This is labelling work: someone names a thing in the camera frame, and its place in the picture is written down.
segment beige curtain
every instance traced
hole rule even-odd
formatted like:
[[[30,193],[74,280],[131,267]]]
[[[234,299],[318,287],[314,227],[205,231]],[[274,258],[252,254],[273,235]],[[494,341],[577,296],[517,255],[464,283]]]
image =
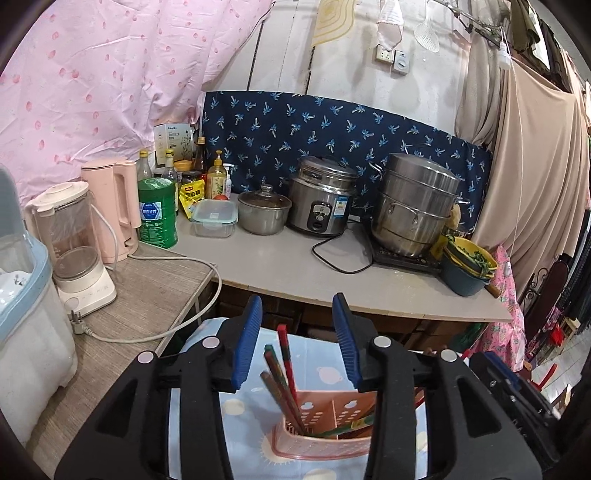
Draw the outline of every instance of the beige curtain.
[[[509,15],[502,0],[472,0],[473,15],[482,21],[501,25]],[[471,35],[468,70],[456,116],[456,136],[493,150],[499,122],[501,70],[496,47],[478,33]]]
[[[519,295],[533,272],[563,252],[574,254],[589,189],[589,145],[582,95],[559,90],[518,60],[513,65],[502,79],[492,174],[473,241],[511,253]]]

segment stainless steel pot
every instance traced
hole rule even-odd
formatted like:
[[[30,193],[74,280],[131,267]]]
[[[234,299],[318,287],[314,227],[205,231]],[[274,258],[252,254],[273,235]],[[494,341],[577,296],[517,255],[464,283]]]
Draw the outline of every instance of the stainless steel pot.
[[[423,212],[380,192],[371,225],[375,239],[388,250],[419,257],[437,240],[447,217]]]
[[[391,153],[386,167],[383,169],[378,167],[378,171],[382,170],[389,170],[442,192],[455,193],[460,184],[460,180],[450,170],[432,160],[416,155]]]
[[[238,195],[238,225],[256,235],[274,235],[283,230],[291,205],[289,198],[263,184],[257,192]]]
[[[369,165],[382,175],[379,191],[409,207],[448,216],[460,180],[435,162],[414,155],[390,155],[388,166]]]

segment wooden table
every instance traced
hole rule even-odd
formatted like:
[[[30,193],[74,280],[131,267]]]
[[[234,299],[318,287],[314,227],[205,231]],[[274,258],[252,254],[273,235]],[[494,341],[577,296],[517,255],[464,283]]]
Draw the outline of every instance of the wooden table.
[[[175,256],[143,243],[135,254]],[[143,338],[165,332],[184,319],[212,274],[209,267],[193,261],[128,258],[111,273],[117,289],[115,301],[85,320],[97,335],[109,338]],[[144,350],[161,353],[168,341],[105,343],[86,335],[74,340],[76,375],[53,395],[27,444],[29,454],[51,478],[74,436],[123,370]]]

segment clothing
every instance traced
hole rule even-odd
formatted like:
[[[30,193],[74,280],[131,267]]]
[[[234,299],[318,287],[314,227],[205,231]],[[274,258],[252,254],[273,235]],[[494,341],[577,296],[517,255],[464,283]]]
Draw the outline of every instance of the clothing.
[[[562,91],[572,93],[572,90],[569,85],[569,76],[566,70],[566,66],[564,65],[564,59],[561,53],[561,48],[558,45],[558,42],[554,38],[554,33],[548,26],[546,22],[544,22],[540,18],[540,28],[542,30],[542,35],[544,37],[544,41],[546,42],[546,47],[548,49],[548,60],[550,62],[550,77],[549,80],[558,86]]]
[[[513,67],[503,78],[491,181],[472,241],[511,251],[520,294],[533,272],[563,252],[574,255],[589,145],[582,96],[560,91],[516,59]]]
[[[511,32],[513,48],[523,52],[541,39],[530,18],[530,5],[527,0],[511,0]]]
[[[473,0],[471,8],[474,16],[493,25],[503,24],[509,15],[508,8],[501,0]],[[455,132],[458,137],[492,151],[501,104],[502,72],[496,59],[498,50],[478,33],[473,33],[471,40]]]
[[[525,330],[523,312],[517,303],[515,280],[511,269],[505,275],[509,255],[505,248],[497,247],[493,258],[499,264],[491,284],[501,291],[499,300],[511,314],[510,323],[491,323],[477,341],[475,352],[495,352],[514,372],[523,368],[525,352]]]
[[[550,60],[548,59],[548,48],[546,47],[546,43],[544,41],[544,37],[542,35],[542,29],[540,27],[540,19],[538,18],[538,14],[535,12],[530,5],[530,18],[532,23],[534,24],[535,32],[538,34],[540,41],[535,43],[531,46],[531,51],[534,57],[536,57],[540,62],[544,64],[544,66],[549,70],[550,69]]]

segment wall switch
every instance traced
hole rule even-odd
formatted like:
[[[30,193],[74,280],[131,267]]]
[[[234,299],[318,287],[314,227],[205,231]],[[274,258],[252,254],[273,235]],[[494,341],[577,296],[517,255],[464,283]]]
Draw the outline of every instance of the wall switch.
[[[410,62],[406,53],[402,50],[394,50],[392,53],[394,53],[394,71],[406,75],[410,68]]]

